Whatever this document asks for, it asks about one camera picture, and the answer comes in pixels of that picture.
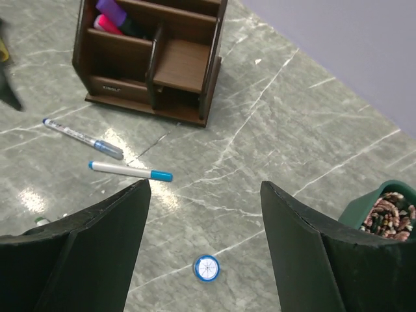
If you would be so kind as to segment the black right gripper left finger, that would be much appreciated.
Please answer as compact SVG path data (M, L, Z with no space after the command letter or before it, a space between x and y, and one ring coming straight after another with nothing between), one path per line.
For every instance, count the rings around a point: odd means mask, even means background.
M148 217L140 180L70 216L1 237L2 311L123 311Z

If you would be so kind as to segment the blue capped white marker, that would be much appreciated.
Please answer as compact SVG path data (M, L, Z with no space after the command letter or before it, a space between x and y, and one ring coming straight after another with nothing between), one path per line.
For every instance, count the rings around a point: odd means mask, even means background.
M172 182L173 175L170 172L162 172L157 170L148 170L142 168L133 168L130 166L122 166L110 164L106 162L90 161L88 167L91 170L105 172L110 174L118 174L122 176L138 177L142 179L152 179L157 181Z

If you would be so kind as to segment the light purple highlighter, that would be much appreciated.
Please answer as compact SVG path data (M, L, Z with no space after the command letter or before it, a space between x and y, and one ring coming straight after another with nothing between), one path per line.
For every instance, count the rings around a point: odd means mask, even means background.
M126 11L114 0L99 0L96 8L117 27L120 27L127 18Z

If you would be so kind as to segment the blue capped white pen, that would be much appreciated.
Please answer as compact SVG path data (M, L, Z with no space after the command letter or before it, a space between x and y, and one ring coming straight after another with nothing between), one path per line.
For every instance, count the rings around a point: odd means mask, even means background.
M88 136L86 134L80 133L78 131L75 131L73 129L70 129L69 127L66 127L64 125L61 125L57 123L54 120L51 120L50 118L45 118L42 120L42 123L53 130L56 130L60 133L63 133L69 137L72 137L88 146L93 147L95 150L98 150L105 155L108 155L114 159L117 160L123 160L124 159L124 152L122 149L104 141L104 140L96 140L92 138L91 136Z

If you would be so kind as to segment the green capped white marker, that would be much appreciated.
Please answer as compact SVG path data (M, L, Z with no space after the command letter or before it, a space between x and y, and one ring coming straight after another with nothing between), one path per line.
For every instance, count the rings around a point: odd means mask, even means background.
M44 226L44 225L49 224L49 223L50 223L50 221L47 218L44 218L44 217L38 217L35 220L35 224L36 224L37 227Z

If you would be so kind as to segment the pink highlighter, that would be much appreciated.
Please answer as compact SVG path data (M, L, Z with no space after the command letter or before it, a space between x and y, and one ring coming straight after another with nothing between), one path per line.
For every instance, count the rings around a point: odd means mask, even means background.
M93 26L99 31L123 35L123 32L121 32L104 14L97 16L97 18L94 20Z

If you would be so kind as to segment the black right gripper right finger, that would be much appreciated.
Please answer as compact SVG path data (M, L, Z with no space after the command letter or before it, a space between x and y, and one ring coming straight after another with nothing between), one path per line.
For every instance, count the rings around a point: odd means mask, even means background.
M346 226L269 181L260 193L282 311L415 310L415 239Z

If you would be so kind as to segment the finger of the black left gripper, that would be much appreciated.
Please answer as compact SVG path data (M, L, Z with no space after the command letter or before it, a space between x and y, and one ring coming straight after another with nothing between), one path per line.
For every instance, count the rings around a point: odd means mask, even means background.
M23 110L23 105L13 91L9 79L6 75L6 68L4 63L1 63L1 87L0 87L1 101L9 105L17 111Z

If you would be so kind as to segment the blue capped small bottle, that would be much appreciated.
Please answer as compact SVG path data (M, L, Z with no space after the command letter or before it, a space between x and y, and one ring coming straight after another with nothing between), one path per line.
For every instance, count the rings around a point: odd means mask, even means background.
M192 269L196 278L204 283L213 282L220 275L220 263L216 257L208 254L198 256Z

